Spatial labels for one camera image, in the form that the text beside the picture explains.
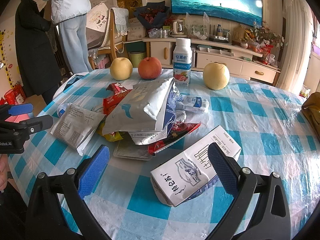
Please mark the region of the person's left hand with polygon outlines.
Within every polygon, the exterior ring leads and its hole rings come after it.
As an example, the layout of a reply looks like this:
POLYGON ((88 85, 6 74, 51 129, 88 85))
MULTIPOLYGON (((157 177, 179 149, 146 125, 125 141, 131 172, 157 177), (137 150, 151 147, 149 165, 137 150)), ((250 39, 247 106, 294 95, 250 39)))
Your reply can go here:
POLYGON ((4 190, 8 183, 8 155, 1 154, 0 158, 0 190, 4 190))

